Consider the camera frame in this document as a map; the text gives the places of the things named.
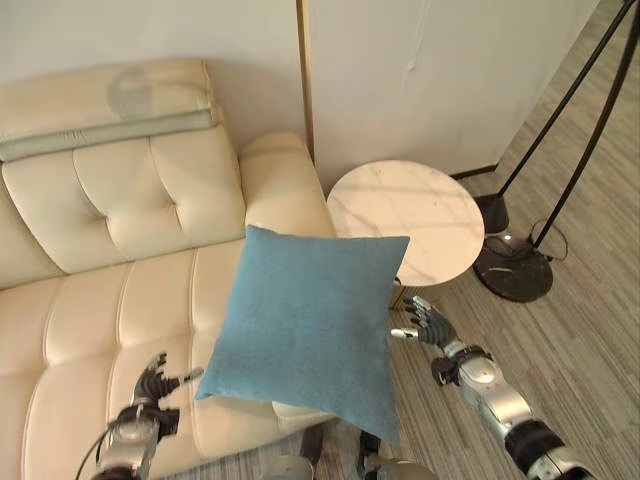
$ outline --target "sofa cushion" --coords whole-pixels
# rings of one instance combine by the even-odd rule
[[[24,158],[0,182],[0,288],[244,237],[222,125]]]
[[[408,241],[298,237],[249,226],[196,398],[310,407],[397,441],[387,306]]]
[[[236,240],[0,292],[0,478],[73,478],[158,352],[168,352],[168,375],[206,366],[242,245]],[[189,384],[164,400],[181,408],[181,419],[177,436],[158,446],[154,476],[289,433],[271,403],[210,398],[194,408],[196,388]]]
[[[217,125],[203,60],[109,65],[0,88],[0,162]]]

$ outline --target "sofa armrest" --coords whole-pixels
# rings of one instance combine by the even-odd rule
[[[302,140],[289,132],[258,137],[239,155],[245,225],[334,237],[327,203]]]

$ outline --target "baseboard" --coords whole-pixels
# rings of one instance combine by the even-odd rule
[[[461,178],[473,177],[474,175],[480,175],[482,173],[490,173],[495,172],[496,168],[498,168],[498,164],[495,165],[487,165],[486,167],[476,168],[475,170],[467,170],[465,172],[454,173],[451,175],[451,178],[454,180],[460,180]]]

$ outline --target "blue pillow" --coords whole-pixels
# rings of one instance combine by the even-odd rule
[[[249,226],[196,399],[309,407],[397,443],[387,308],[408,243]]]

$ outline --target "sofa backrest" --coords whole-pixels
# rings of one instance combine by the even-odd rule
[[[204,62],[0,86],[0,289],[244,236]]]

